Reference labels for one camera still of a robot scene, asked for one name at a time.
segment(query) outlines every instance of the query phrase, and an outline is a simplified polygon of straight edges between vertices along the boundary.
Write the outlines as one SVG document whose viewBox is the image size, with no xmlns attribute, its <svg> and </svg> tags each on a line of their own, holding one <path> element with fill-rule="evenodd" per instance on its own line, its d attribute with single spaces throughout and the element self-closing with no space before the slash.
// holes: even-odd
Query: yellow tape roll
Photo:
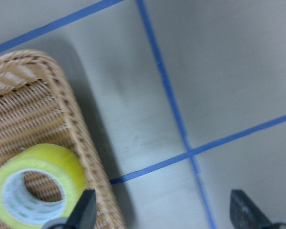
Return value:
<svg viewBox="0 0 286 229">
<path fill-rule="evenodd" d="M 44 202 L 33 197 L 24 185 L 26 171 L 51 177 L 62 200 Z M 69 149 L 53 144 L 27 148 L 0 169 L 0 220 L 13 229 L 40 229 L 51 219 L 68 217 L 85 185 L 84 170 Z"/>
</svg>

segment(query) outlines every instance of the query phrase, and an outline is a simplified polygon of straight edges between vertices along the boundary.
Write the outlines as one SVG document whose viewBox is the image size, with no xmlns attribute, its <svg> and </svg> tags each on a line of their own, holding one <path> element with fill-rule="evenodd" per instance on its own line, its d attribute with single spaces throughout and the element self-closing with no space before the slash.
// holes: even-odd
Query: blue tape line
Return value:
<svg viewBox="0 0 286 229">
<path fill-rule="evenodd" d="M 169 159 L 167 159 L 165 161 L 162 161 L 162 162 L 159 162 L 157 164 L 154 164 L 154 165 L 148 166 L 146 168 L 143 168 L 141 170 L 138 170 L 138 171 L 126 174 L 124 176 L 121 176 L 121 177 L 118 177 L 118 178 L 115 178 L 115 179 L 112 179 L 110 182 L 113 185 L 123 183 L 125 181 L 128 181 L 128 180 L 131 180 L 131 179 L 143 176 L 145 174 L 151 173 L 153 171 L 156 171 L 156 170 L 158 170 L 160 168 L 163 168 L 163 167 L 169 166 L 171 164 L 177 163 L 177 162 L 182 161 L 184 159 L 191 158 L 194 155 L 200 154 L 200 153 L 202 153 L 204 151 L 207 151 L 209 149 L 212 149 L 212 148 L 215 148 L 215 147 L 227 144 L 227 143 L 232 142 L 234 140 L 237 140 L 239 138 L 248 136 L 250 134 L 253 134 L 255 132 L 258 132 L 258 131 L 261 131 L 261 130 L 264 130 L 264 129 L 268 129 L 270 127 L 273 127 L 275 125 L 278 125 L 278 124 L 281 124 L 281 123 L 284 123 L 284 122 L 286 122 L 286 115 L 281 116 L 281 117 L 276 118 L 276 119 L 273 119 L 271 121 L 268 121 L 268 122 L 265 122 L 265 123 L 253 126 L 251 128 L 248 128 L 248 129 L 243 130 L 241 132 L 238 132 L 236 134 L 229 135 L 227 137 L 224 137 L 224 138 L 212 141 L 210 143 L 207 143 L 205 145 L 202 145 L 200 147 L 192 149 L 189 152 L 186 152 L 186 153 L 183 153 L 183 154 L 179 154 L 179 155 L 171 157 L 171 158 L 169 158 Z"/>
<path fill-rule="evenodd" d="M 179 133 L 181 135 L 181 138 L 182 138 L 182 141 L 183 141 L 183 144 L 184 144 L 186 151 L 189 152 L 191 150 L 191 147 L 190 147 L 190 144 L 188 141 L 188 135 L 187 135 L 182 117 L 180 115 L 176 99 L 174 97 L 173 89 L 172 89 L 170 80 L 168 78 L 168 74 L 167 74 L 167 71 L 166 71 L 166 68 L 164 65 L 164 61 L 162 59 L 162 56 L 161 56 L 161 53 L 160 53 L 160 50 L 159 50 L 159 47 L 157 44 L 156 37 L 155 37 L 154 32 L 153 32 L 153 28 L 152 28 L 150 19 L 148 17 L 148 13 L 147 13 L 147 10 L 146 10 L 145 4 L 144 4 L 144 0 L 136 0 L 136 2 L 138 5 L 138 8 L 139 8 L 143 23 L 144 23 L 144 27 L 145 27 L 150 45 L 152 47 L 153 55 L 155 57 L 158 70 L 159 70 L 161 77 L 162 77 L 162 82 L 163 82 L 163 85 L 164 85 L 164 88 L 166 91 L 167 98 L 169 100 L 169 103 L 171 105 L 176 123 L 178 125 Z M 204 193 L 202 183 L 199 181 L 200 178 L 198 176 L 198 174 L 199 174 L 198 164 L 195 162 L 194 158 L 191 158 L 191 165 L 192 165 L 193 170 L 194 170 L 195 181 L 199 187 L 199 192 L 200 192 L 201 198 L 203 199 L 203 204 L 204 204 L 205 212 L 206 212 L 206 215 L 207 215 L 207 218 L 209 221 L 209 225 L 212 229 L 215 229 L 215 223 L 214 223 L 213 217 L 211 215 L 210 207 L 209 207 L 208 202 L 206 200 L 206 194 Z"/>
<path fill-rule="evenodd" d="M 17 45 L 20 45 L 20 44 L 23 44 L 25 42 L 28 42 L 28 41 L 30 41 L 30 40 L 32 40 L 34 38 L 42 36 L 42 35 L 44 35 L 46 33 L 49 33 L 49 32 L 51 32 L 53 30 L 56 30 L 56 29 L 58 29 L 58 28 L 60 28 L 62 26 L 70 24 L 70 23 L 72 23 L 74 21 L 77 21 L 77 20 L 79 20 L 81 18 L 87 17 L 87 16 L 89 16 L 91 14 L 94 14 L 94 13 L 96 13 L 98 11 L 101 11 L 101 10 L 103 10 L 105 8 L 108 8 L 108 7 L 112 6 L 112 5 L 115 5 L 115 4 L 117 4 L 117 3 L 121 2 L 121 1 L 123 1 L 123 0 L 102 0 L 102 1 L 97 2 L 97 3 L 95 3 L 95 4 L 91 5 L 91 6 L 88 6 L 86 8 L 83 8 L 83 9 L 79 10 L 79 11 L 76 11 L 76 12 L 74 12 L 72 14 L 69 14 L 66 17 L 57 19 L 57 20 L 55 20 L 55 21 L 53 21 L 53 22 L 51 22 L 51 23 L 49 23 L 49 24 L 47 24 L 47 25 L 45 25 L 43 27 L 34 29 L 34 30 L 30 31 L 30 32 L 27 32 L 27 33 L 25 33 L 23 35 L 20 35 L 20 36 L 18 36 L 16 38 L 13 38 L 13 39 L 11 39 L 9 41 L 6 41 L 6 42 L 0 44 L 0 53 L 6 51 L 8 49 L 11 49 L 11 48 L 13 48 L 13 47 L 15 47 Z"/>
</svg>

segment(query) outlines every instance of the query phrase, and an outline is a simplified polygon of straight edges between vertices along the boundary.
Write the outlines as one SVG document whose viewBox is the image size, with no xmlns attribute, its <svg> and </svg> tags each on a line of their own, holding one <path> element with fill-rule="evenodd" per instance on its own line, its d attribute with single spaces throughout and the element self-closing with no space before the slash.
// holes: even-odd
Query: brown wicker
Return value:
<svg viewBox="0 0 286 229">
<path fill-rule="evenodd" d="M 37 50 L 0 56 L 0 167 L 39 143 L 65 146 L 80 157 L 87 188 L 96 189 L 96 229 L 125 228 L 80 109 L 56 61 Z M 25 182 L 40 199 L 60 199 L 56 185 L 45 176 L 27 173 Z M 7 228 L 0 222 L 0 229 Z"/>
</svg>

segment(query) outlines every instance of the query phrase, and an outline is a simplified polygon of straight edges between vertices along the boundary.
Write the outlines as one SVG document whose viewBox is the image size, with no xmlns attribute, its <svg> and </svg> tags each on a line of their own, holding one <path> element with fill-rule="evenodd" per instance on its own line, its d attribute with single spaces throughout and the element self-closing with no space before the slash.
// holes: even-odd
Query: white inner ring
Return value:
<svg viewBox="0 0 286 229">
<path fill-rule="evenodd" d="M 25 187 L 23 173 L 34 171 L 52 178 L 58 186 L 62 200 L 45 202 L 34 197 Z M 64 192 L 58 179 L 44 171 L 25 169 L 10 175 L 2 188 L 3 204 L 10 215 L 17 221 L 30 225 L 42 225 L 59 217 L 65 209 Z"/>
</svg>

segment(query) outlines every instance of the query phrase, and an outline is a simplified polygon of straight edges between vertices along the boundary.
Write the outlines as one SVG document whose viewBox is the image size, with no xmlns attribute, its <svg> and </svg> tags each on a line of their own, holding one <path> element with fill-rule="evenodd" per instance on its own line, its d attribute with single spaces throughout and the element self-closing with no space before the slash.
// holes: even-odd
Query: floor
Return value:
<svg viewBox="0 0 286 229">
<path fill-rule="evenodd" d="M 64 69 L 128 228 L 232 229 L 234 188 L 286 222 L 286 0 L 0 1 L 0 54 L 29 48 Z"/>
</svg>

